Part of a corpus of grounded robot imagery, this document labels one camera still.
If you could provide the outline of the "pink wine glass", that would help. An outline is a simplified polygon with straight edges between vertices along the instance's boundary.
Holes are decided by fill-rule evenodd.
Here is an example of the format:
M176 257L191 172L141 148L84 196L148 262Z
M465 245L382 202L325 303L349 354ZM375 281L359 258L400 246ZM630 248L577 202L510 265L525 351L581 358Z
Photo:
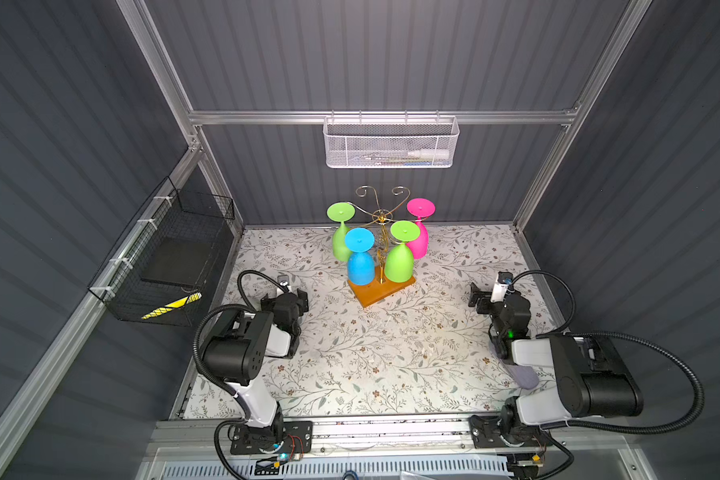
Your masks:
M415 240L408 242L407 245L413 254L413 258L420 260L427 255L429 247L429 233L424 222L435 214L436 206L428 199L414 198L408 202L407 211L416 218L415 224L419 228L419 236Z

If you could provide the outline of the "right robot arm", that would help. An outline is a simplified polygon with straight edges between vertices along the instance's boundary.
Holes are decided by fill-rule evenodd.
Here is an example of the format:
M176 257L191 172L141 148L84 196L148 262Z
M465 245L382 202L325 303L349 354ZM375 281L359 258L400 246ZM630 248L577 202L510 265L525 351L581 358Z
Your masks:
M470 285L468 305L490 318L493 350L525 395L513 395L494 413L469 419L477 448L527 445L544 424L588 417L632 417L644 406L642 392L613 343L602 337L560 333L529 336L530 301L509 280L490 291Z

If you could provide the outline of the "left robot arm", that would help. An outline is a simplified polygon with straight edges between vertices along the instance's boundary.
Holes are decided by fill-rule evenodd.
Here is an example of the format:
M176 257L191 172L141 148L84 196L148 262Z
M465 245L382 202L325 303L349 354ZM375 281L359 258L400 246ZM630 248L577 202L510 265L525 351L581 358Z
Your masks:
M259 375L265 359L295 356L308 294L298 289L264 296L260 306L228 304L211 310L194 334L192 356L198 373L241 409L233 448L270 452L281 447L286 427L280 404Z

